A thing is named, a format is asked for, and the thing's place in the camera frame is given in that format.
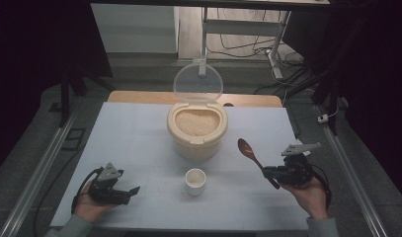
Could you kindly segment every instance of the open lid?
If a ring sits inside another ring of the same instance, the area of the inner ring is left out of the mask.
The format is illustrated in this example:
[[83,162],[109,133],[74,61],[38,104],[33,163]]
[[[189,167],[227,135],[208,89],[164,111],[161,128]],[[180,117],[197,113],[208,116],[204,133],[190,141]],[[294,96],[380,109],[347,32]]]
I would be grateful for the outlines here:
[[173,90],[182,101],[215,101],[222,95],[222,78],[211,66],[192,63],[177,73]]

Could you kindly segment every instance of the white table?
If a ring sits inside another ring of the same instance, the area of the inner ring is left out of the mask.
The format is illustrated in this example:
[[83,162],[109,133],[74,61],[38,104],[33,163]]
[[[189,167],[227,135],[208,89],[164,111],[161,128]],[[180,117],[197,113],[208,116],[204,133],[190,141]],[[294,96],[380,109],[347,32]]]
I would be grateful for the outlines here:
[[[219,151],[194,164],[179,156],[166,127],[170,105],[104,103],[51,226],[62,226],[80,184],[94,169],[112,162],[123,169],[115,189],[141,189],[96,223],[120,230],[263,231],[306,229],[307,213],[287,191],[276,190],[256,164],[237,148],[253,147],[264,166],[282,165],[281,153],[295,143],[283,108],[225,108],[228,130]],[[199,197],[184,190],[191,168],[205,171]]]

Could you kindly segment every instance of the hand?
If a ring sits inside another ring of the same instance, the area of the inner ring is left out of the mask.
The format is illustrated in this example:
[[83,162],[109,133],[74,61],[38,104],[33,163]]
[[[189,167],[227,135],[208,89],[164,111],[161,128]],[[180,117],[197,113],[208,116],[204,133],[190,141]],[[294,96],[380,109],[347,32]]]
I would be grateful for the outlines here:
[[313,177],[312,180],[301,188],[280,184],[282,188],[291,192],[298,204],[313,219],[327,219],[326,194],[321,183]]
[[87,192],[89,192],[91,181],[81,191],[81,195],[78,198],[77,206],[75,207],[74,214],[84,218],[85,220],[93,223],[106,211],[115,207],[113,204],[102,204],[92,200]]

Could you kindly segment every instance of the metal frame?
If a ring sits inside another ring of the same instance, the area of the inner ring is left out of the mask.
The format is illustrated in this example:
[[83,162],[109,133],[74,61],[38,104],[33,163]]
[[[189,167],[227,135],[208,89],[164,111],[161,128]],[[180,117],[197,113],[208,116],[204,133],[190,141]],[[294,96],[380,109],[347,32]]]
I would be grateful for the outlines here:
[[281,69],[278,66],[276,55],[281,44],[281,38],[286,28],[290,12],[283,14],[280,22],[249,22],[234,20],[209,20],[207,18],[207,7],[203,8],[202,15],[202,38],[201,38],[201,62],[206,63],[206,37],[207,34],[241,35],[241,36],[263,36],[275,37],[275,42],[270,52],[267,52],[268,59],[272,66],[275,78],[282,79]]
[[59,149],[61,148],[62,142],[64,141],[72,123],[74,123],[75,118],[77,117],[77,112],[81,109],[83,100],[83,98],[80,98],[77,104],[73,105],[71,116],[66,121],[65,126],[59,127],[53,136],[52,141],[43,153],[38,166],[35,168],[34,173],[32,174],[25,186],[25,189],[16,202],[16,205],[13,207],[12,212],[7,218],[6,223],[3,225],[3,228],[0,231],[1,237],[17,235],[20,227],[23,224],[23,221],[25,220],[25,217],[28,214],[29,209],[31,208],[36,196],[38,195],[38,192],[40,191],[40,187],[43,184],[43,181],[45,180]]
[[260,0],[92,0],[91,3],[149,5],[149,6],[181,6],[181,7],[211,7],[211,8],[236,8],[258,10],[281,11],[349,11],[362,10],[370,5],[373,0],[366,0],[360,4],[311,4],[293,2],[273,2]]
[[331,128],[326,123],[323,123],[323,129],[336,155],[339,166],[342,169],[343,174],[345,174],[346,180],[348,181],[348,184],[355,195],[355,199],[362,209],[363,216],[366,219],[367,226],[372,232],[372,235],[375,237],[387,237],[388,234],[383,227],[382,221],[380,220],[372,201],[364,190],[361,180],[359,179],[354,166],[352,165],[345,149],[343,148],[342,142],[340,141],[339,137],[332,132]]

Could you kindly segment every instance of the small white cup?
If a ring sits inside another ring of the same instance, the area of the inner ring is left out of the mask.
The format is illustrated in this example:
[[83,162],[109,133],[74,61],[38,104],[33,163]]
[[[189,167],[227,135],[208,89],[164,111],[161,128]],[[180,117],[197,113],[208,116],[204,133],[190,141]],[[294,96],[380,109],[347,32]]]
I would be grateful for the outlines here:
[[199,196],[204,191],[206,174],[200,169],[192,169],[186,173],[186,191],[191,196]]

